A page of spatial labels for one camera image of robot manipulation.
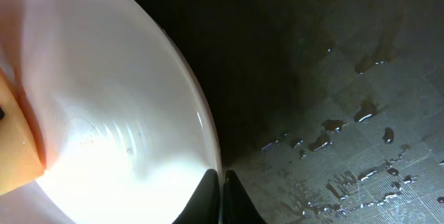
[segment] tiled floor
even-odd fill
[[[339,0],[335,3],[336,10],[324,17],[325,29],[336,46],[313,65],[311,76],[305,81],[321,85],[308,92],[324,93],[318,93],[322,98],[300,113],[297,121],[282,123],[289,131],[287,139],[303,138],[304,145],[292,150],[284,141],[267,153],[258,149],[248,161],[232,165],[268,223],[444,223],[444,204],[436,200],[444,196],[444,166],[438,164],[444,160],[444,69],[441,68],[444,24],[436,20],[443,12],[425,5],[424,0],[404,0],[401,8],[406,20],[393,43],[394,61],[359,75],[355,65],[376,48],[385,22],[400,4],[399,0],[373,0],[376,3],[373,6],[381,5],[375,9],[362,1]],[[438,3],[440,0],[425,1]],[[375,103],[379,113],[363,123],[355,123],[353,116],[365,99]],[[330,133],[331,146],[309,152],[307,144],[316,141],[323,129],[321,123],[326,119],[348,123],[340,133]],[[392,144],[385,144],[382,139],[385,128],[395,132]],[[382,171],[365,182],[356,181],[343,188],[350,197],[344,201],[338,199],[337,195],[342,194],[338,189],[341,181],[335,178],[346,173],[357,178],[385,161],[396,160],[405,145],[409,150],[400,161],[392,162],[399,175]],[[299,158],[300,149],[307,153],[303,160]],[[240,168],[249,162],[268,164],[272,168],[267,174],[258,170],[244,175]],[[414,176],[416,182],[403,183],[408,175]],[[301,194],[307,200],[310,200],[309,194],[317,195],[311,199],[313,205],[340,204],[344,209],[377,203],[396,191],[400,196],[388,199],[381,206],[358,207],[341,218],[316,214],[307,208],[305,216],[296,214],[289,220],[271,214],[276,208],[286,212],[279,204],[270,203],[273,199],[266,199],[266,207],[261,207],[265,199],[260,191],[252,190],[251,185],[261,187],[263,182],[267,182],[263,190],[272,192],[279,201],[287,202],[292,194],[274,190],[276,182],[281,182],[279,187],[284,189],[294,187],[291,182],[298,182],[304,184],[306,192]],[[328,189],[329,182],[339,192],[337,195]],[[394,189],[394,182],[401,184],[402,190]],[[288,212],[298,208],[291,204],[288,207]]]

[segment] water droplet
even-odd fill
[[[302,160],[304,157],[306,157],[307,154],[305,154],[304,150],[299,150],[299,158]]]
[[[284,141],[288,136],[290,132],[288,130],[285,130],[284,132],[281,132],[277,137],[276,141]]]
[[[393,164],[390,163],[389,161],[386,161],[383,165],[380,165],[380,166],[385,166],[386,169],[388,169],[388,168],[393,168]]]
[[[403,182],[405,184],[414,183],[414,182],[416,182],[416,179],[413,176],[408,175],[403,179]]]
[[[394,168],[388,169],[387,173],[389,173],[391,175],[394,175],[394,176],[397,176],[397,175],[400,174],[400,172],[397,169],[394,169]]]
[[[384,196],[384,200],[387,201],[388,199],[393,199],[400,196],[400,193],[388,193]]]
[[[395,141],[394,131],[391,128],[386,128],[385,133],[384,133],[384,137],[382,137],[382,139],[384,139],[384,143],[392,144],[393,141]]]
[[[377,173],[376,169],[369,169],[361,174],[358,175],[358,180],[361,182],[370,179],[372,175],[375,175]]]
[[[318,151],[322,148],[325,148],[327,146],[329,146],[330,144],[332,144],[332,139],[330,138],[330,136],[326,133],[326,132],[322,132],[318,139],[314,142],[308,145],[308,149],[311,152],[314,151]]]
[[[335,131],[335,132],[340,132],[344,124],[345,121],[331,120],[331,119],[322,122],[322,126],[324,126],[325,131]]]
[[[409,151],[411,149],[410,145],[408,145],[408,144],[401,145],[401,148],[403,149],[402,153],[398,154],[398,158],[397,159],[390,159],[390,162],[400,162],[400,161],[402,161],[402,158],[404,158],[404,155],[407,153],[407,151]]]
[[[302,140],[301,138],[297,138],[290,141],[290,147],[296,148],[297,146],[301,146],[302,143],[304,143],[304,140]]]
[[[370,100],[364,100],[361,104],[361,110],[355,114],[355,122],[361,123],[377,115],[377,108]]]
[[[399,191],[402,190],[402,186],[399,182],[392,182],[391,187],[392,187],[392,189],[395,189],[395,190],[399,190]]]
[[[265,145],[265,147],[263,147],[263,148],[261,149],[261,151],[262,151],[262,152],[269,151],[272,145],[273,145],[273,143],[269,143],[269,144]]]

